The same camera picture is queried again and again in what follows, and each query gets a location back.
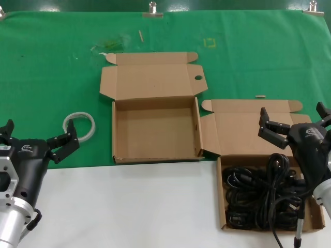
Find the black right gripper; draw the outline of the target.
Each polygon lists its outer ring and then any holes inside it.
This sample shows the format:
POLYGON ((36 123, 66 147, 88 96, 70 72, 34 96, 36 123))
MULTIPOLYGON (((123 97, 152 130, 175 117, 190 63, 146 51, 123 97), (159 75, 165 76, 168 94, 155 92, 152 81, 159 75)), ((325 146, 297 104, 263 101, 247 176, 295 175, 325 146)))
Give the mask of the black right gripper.
POLYGON ((299 123, 293 126, 274 122, 264 107, 260 111, 258 136, 280 149, 289 144, 293 158, 300 167, 308 189, 314 190, 330 178, 326 171, 330 152, 330 138, 326 127, 330 126, 330 109, 318 102, 316 111, 321 120, 316 123, 299 123))

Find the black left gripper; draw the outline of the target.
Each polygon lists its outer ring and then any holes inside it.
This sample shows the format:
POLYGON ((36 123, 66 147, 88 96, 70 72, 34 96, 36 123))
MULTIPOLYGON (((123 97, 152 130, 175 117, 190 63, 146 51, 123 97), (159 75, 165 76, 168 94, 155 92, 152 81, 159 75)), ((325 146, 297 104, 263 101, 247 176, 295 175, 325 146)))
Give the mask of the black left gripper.
POLYGON ((55 164, 80 148, 73 120, 69 120, 67 133, 48 139, 16 139, 11 134, 14 122, 9 119, 0 129, 0 143, 9 146, 1 150, 1 157, 9 157, 19 181, 13 193, 32 207, 35 207, 42 181, 50 160, 55 164))

